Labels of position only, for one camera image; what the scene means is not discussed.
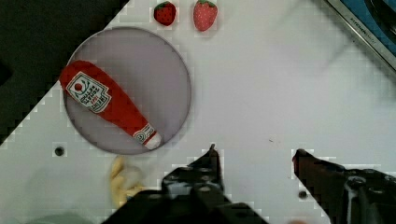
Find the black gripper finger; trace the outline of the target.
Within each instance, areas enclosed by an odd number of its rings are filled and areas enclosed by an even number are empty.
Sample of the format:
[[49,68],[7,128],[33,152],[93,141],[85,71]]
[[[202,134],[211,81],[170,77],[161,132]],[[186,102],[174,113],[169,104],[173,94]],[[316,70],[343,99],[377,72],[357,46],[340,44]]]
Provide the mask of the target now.
[[331,224],[396,224],[395,177],[374,169],[347,169],[303,149],[292,158],[294,173]]

